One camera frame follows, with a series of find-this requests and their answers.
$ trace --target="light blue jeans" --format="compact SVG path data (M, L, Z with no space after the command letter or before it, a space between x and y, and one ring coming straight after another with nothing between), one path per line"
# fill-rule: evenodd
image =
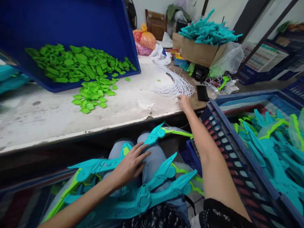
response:
M142 133L138 139L137 143L144 142L148 135L149 132ZM128 139L120 139L116 141L114 144L110 155L109 159L114 159L114 158L119 158L121 149L123 147L124 143L130 143L130 145L133 147L134 143ZM155 172L158 170L158 168L161 166L161 164L167 159L163 150L161 147L156 143L153 146L149 147L147 151L151 152L151 155L148 156L147 158L144 159L144 162L146 162L145 168L142 171L142 181L140 181L139 178L134 180L134 185L140 187L142 184L148 183L153 177ZM111 172L108 172L105 174L105 178L110 174ZM167 180L164 182L161 186L159 186L157 189L155 189L153 192L161 192L167 189L171 184L170 180ZM119 196L121 194L121 190L115 191L111 196ZM181 218L186 222L189 223L188 221L188 209L187 209L187 204L185 202L185 199L183 196L177 197L175 199L167 201L167 203L173 204L177 211L180 213ZM108 227L118 227L121 226L123 223L123 220L121 221L115 221L115 225L112 223L112 225L109 225Z

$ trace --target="black strap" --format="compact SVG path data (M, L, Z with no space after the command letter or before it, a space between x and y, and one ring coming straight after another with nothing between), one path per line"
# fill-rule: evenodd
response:
M188 196L186 196L186 195L185 195L185 200L191 205L191 207L194 210L194 216L196 216L195 205L194 205L193 201Z

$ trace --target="workbench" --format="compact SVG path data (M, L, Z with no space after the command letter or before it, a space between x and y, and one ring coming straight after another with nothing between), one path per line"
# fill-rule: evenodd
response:
M79 88L51 93L30 83L9 96L2 96L0 154L181 112L176 98L152 92L156 86L172 85L171 78L159 71L148 57L139 56L139 63L141 74L131 76L130 82L121 78L116 83L116 95L105 97L108 107L97 106L89 114L80 112L80 107L71 102L73 96L79 94ZM177 74L181 71L177 66L170 69ZM195 86L187 72L181 75ZM191 105L198 110L204 108L206 102L198 101L194 93Z

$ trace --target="wooden chair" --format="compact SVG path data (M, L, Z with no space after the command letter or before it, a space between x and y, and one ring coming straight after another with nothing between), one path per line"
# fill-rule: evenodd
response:
M167 31L168 17L164 14L146 11L146 22L148 27L148 32L151 32L156 40L161 41L164 33Z

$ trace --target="white string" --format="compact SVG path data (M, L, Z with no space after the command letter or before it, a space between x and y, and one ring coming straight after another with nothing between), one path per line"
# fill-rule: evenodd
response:
M171 97L171 96L177 97L183 94L191 97L191 95L194 94L195 92L194 86L190 85L187 79L184 78L184 76L181 77L177 75L175 71L172 72L165 65L157 65L157 66L159 70L168 73L172 77L173 85L164 86L163 88L156 87L155 89L152 90L153 92L164 94L166 97Z

